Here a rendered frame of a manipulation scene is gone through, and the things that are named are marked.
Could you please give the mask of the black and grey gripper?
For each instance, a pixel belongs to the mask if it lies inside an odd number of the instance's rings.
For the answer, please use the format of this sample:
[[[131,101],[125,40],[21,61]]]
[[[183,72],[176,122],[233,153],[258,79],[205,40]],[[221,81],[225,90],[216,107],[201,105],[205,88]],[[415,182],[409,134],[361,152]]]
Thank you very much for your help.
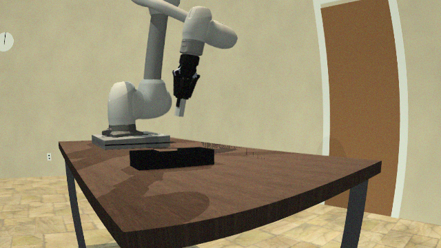
[[[200,78],[200,75],[196,73],[199,59],[199,56],[182,54],[178,69],[172,71],[174,76],[174,96],[177,98],[175,116],[184,116],[186,100],[191,98],[196,82]]]

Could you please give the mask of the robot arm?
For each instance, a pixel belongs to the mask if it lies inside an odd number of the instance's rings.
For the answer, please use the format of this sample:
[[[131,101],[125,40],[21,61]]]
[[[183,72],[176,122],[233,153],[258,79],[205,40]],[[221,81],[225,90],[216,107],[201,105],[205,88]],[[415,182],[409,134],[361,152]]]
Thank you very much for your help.
[[[143,135],[136,130],[136,120],[158,118],[172,106],[172,97],[161,79],[168,16],[184,23],[182,54],[202,56],[205,43],[229,49],[238,39],[233,29],[212,20],[209,8],[196,6],[186,12],[178,8],[181,0],[132,1],[149,8],[151,16],[144,77],[137,90],[129,81],[112,86],[107,103],[109,128],[101,131],[102,136],[112,138]]]

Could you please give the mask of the black rack of bins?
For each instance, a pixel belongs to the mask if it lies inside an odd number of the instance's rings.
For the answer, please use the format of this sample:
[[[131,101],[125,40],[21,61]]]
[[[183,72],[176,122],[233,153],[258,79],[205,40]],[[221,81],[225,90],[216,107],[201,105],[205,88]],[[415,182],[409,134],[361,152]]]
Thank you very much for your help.
[[[130,164],[137,170],[214,165],[214,149],[186,147],[177,148],[176,151],[164,152],[154,149],[132,150],[130,154]]]

